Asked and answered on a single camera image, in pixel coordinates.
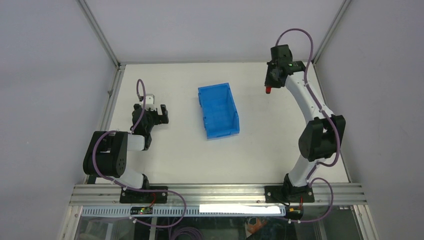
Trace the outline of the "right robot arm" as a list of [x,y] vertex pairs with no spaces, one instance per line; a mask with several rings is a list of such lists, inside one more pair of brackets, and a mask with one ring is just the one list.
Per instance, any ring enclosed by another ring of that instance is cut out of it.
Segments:
[[346,120],[335,115],[316,94],[307,79],[308,67],[293,59],[287,44],[270,49],[264,81],[265,92],[286,88],[294,97],[305,119],[305,129],[298,139],[300,156],[293,169],[284,177],[281,187],[283,198],[296,202],[302,195],[311,193],[310,177],[318,166],[340,155]]

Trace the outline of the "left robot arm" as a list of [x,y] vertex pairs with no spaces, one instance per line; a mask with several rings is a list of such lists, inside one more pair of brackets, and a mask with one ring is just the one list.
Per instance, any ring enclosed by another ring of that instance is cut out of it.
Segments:
[[148,177],[130,168],[127,153],[147,151],[152,142],[154,126],[169,123],[166,105],[160,105],[160,113],[154,105],[145,109],[141,104],[133,106],[132,123],[135,130],[95,131],[90,140],[84,160],[85,174],[104,178],[124,189],[132,189],[131,197],[138,203],[145,203],[151,196]]

